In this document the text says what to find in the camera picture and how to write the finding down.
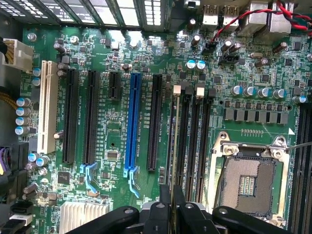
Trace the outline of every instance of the white pci slot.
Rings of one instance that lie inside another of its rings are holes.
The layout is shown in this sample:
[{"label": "white pci slot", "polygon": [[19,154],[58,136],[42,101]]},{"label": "white pci slot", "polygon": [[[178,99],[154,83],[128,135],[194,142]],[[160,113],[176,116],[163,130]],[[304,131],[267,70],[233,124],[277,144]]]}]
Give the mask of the white pci slot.
[{"label": "white pci slot", "polygon": [[55,151],[54,133],[57,127],[58,92],[59,77],[57,76],[57,64],[43,60],[37,153],[48,154]]}]

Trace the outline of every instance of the green circuit board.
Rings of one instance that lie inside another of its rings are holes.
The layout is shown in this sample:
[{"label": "green circuit board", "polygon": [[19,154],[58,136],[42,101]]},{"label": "green circuit board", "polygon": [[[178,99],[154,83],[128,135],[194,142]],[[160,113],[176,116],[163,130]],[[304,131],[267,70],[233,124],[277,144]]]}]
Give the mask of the green circuit board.
[{"label": "green circuit board", "polygon": [[[29,42],[27,35],[35,33],[36,42]],[[34,67],[41,68],[42,60],[57,61],[57,51],[53,44],[62,40],[64,47],[71,57],[71,67],[79,71],[79,108],[78,124],[76,135],[76,155],[73,165],[62,163],[62,142],[57,141],[56,151],[49,154],[50,162],[47,165],[48,173],[45,176],[38,174],[37,170],[29,172],[29,184],[36,182],[39,185],[38,195],[33,199],[35,213],[33,222],[34,234],[53,233],[58,231],[60,219],[60,206],[65,201],[93,202],[109,206],[109,210],[124,205],[131,205],[138,209],[149,201],[159,199],[159,184],[170,181],[170,172],[165,170],[165,180],[160,181],[159,168],[171,168],[171,160],[168,160],[168,147],[174,139],[174,132],[170,131],[173,123],[178,123],[176,116],[176,97],[173,96],[173,85],[179,85],[182,81],[194,87],[196,84],[203,84],[205,92],[208,89],[216,90],[216,97],[213,100],[210,111],[209,132],[207,140],[206,167],[204,189],[202,191],[203,203],[208,196],[209,167],[211,149],[221,131],[228,133],[231,141],[270,145],[277,136],[283,136],[288,145],[295,145],[298,126],[299,108],[293,103],[294,89],[300,88],[301,95],[308,94],[308,80],[311,77],[312,63],[307,60],[307,54],[311,50],[311,41],[304,35],[290,35],[283,39],[287,42],[288,49],[278,54],[272,53],[272,46],[253,44],[252,38],[235,38],[231,35],[224,35],[219,39],[216,51],[210,56],[201,55],[202,46],[209,40],[212,33],[202,33],[203,37],[197,48],[192,48],[191,40],[194,33],[180,31],[174,34],[143,34],[142,32],[122,31],[101,31],[97,29],[81,29],[70,27],[27,27],[24,29],[23,42],[32,46],[35,51]],[[71,36],[79,37],[79,44],[72,45],[69,42]],[[106,48],[103,40],[111,39],[119,42],[118,50]],[[226,39],[240,42],[242,48],[238,51],[241,58],[236,65],[218,65],[218,57],[222,55],[220,46]],[[138,47],[132,48],[129,45],[131,40],[137,40]],[[300,43],[300,50],[294,50],[296,42]],[[249,56],[250,53],[261,52],[270,59],[271,64],[256,68],[254,62],[257,60]],[[185,64],[189,60],[204,60],[206,68],[203,72],[187,70]],[[121,64],[132,65],[132,71],[121,70]],[[86,107],[86,86],[87,71],[96,70],[100,72],[100,96],[98,105],[97,123],[97,145],[96,162],[98,164],[95,180],[92,185],[98,191],[94,196],[88,193],[84,177],[79,172],[82,164],[84,120]],[[108,74],[110,71],[121,73],[121,98],[118,102],[107,98]],[[135,174],[135,189],[139,192],[139,198],[129,190],[127,178],[123,177],[124,157],[127,140],[127,117],[129,105],[130,75],[132,72],[142,74],[142,96],[140,101],[139,124],[137,135],[137,156],[136,166],[138,171]],[[146,169],[148,135],[150,129],[150,111],[152,95],[153,74],[163,74],[163,92],[161,101],[161,121],[158,141],[158,153],[156,171],[149,172]],[[22,74],[21,76],[21,97],[32,96],[33,75]],[[60,78],[58,103],[50,103],[58,106],[57,129],[64,127],[64,104],[66,78]],[[274,99],[272,97],[259,98],[257,95],[245,97],[243,95],[233,96],[230,89],[235,85],[242,87],[253,86],[256,90],[267,87],[270,91],[285,89],[286,97]],[[287,114],[285,124],[259,123],[246,121],[225,120],[226,109],[235,110],[256,110],[269,111],[268,104],[271,104],[270,112]],[[30,127],[38,127],[38,111],[33,109]],[[187,142],[190,136],[191,115],[188,118]],[[35,138],[37,134],[28,134],[20,137],[21,141],[28,141]],[[108,150],[118,151],[118,158],[115,161],[107,160]],[[287,178],[286,204],[283,219],[286,225],[291,198],[292,170],[294,166],[294,151],[290,152],[290,166]],[[216,165],[215,186],[223,168],[223,160],[220,159]],[[282,180],[281,163],[276,163],[273,179],[272,192],[272,213],[277,213],[280,196],[280,185]],[[196,181],[192,183],[192,190],[195,191]],[[57,194],[55,201],[50,201],[47,194]]]}]

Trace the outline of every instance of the heatsink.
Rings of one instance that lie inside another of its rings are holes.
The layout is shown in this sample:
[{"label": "heatsink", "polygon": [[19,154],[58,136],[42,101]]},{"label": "heatsink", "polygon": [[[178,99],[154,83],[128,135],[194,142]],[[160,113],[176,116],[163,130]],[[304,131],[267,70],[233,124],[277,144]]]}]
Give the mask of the heatsink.
[{"label": "heatsink", "polygon": [[60,208],[59,234],[65,234],[106,213],[108,206],[66,201]]}]

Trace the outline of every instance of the black connector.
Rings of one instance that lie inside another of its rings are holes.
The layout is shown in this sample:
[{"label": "black connector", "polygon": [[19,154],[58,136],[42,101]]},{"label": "black connector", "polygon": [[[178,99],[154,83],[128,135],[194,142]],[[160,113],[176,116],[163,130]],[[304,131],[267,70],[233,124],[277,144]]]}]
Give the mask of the black connector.
[{"label": "black connector", "polygon": [[96,142],[98,128],[98,98],[99,72],[88,71],[88,87],[86,102],[86,117],[84,127],[82,163],[93,164],[96,157]]},{"label": "black connector", "polygon": [[70,69],[67,72],[65,115],[64,115],[64,139],[63,139],[63,163],[71,164],[75,161],[76,130],[79,102],[79,72]]},{"label": "black connector", "polygon": [[153,75],[152,106],[150,115],[150,133],[147,151],[147,170],[154,172],[156,169],[160,111],[161,111],[162,75]]},{"label": "black connector", "polygon": [[111,100],[120,99],[121,77],[119,72],[109,73],[108,98]]}]

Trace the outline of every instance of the pcie slot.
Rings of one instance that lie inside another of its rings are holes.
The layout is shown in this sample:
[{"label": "pcie slot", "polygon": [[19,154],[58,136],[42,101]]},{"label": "pcie slot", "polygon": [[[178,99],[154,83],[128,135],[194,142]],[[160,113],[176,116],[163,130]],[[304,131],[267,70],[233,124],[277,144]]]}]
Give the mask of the pcie slot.
[{"label": "pcie slot", "polygon": [[38,153],[48,154],[55,151],[53,135],[57,125],[58,91],[57,64],[43,60],[39,101]]},{"label": "pcie slot", "polygon": [[189,144],[189,155],[188,155],[187,172],[186,172],[186,186],[185,186],[185,199],[187,201],[191,200],[192,181],[194,177],[194,166],[195,166],[196,150],[197,150],[196,147],[197,147],[199,112],[200,112],[200,101],[196,97],[194,97],[193,107],[192,107],[192,123],[191,123],[191,134],[190,134],[190,144]]},{"label": "pcie slot", "polygon": [[88,71],[83,158],[85,165],[95,162],[98,125],[99,72]]},{"label": "pcie slot", "polygon": [[137,126],[140,109],[141,96],[141,74],[132,73],[130,81],[130,102],[128,112],[127,142],[125,170],[133,170],[135,168],[135,159],[137,154]]},{"label": "pcie slot", "polygon": [[188,126],[188,113],[190,106],[191,96],[184,95],[182,97],[182,111],[180,121],[180,133],[179,133],[179,146],[178,146],[178,157],[176,166],[176,184],[182,186],[183,183],[183,167],[184,157],[186,152],[186,139],[187,139],[187,126]]},{"label": "pcie slot", "polygon": [[63,163],[75,161],[76,129],[78,114],[78,88],[79,72],[70,69],[67,72],[65,115],[64,115],[64,139],[63,139]]},{"label": "pcie slot", "polygon": [[162,75],[153,75],[150,133],[147,151],[147,170],[155,171],[159,138]]}]

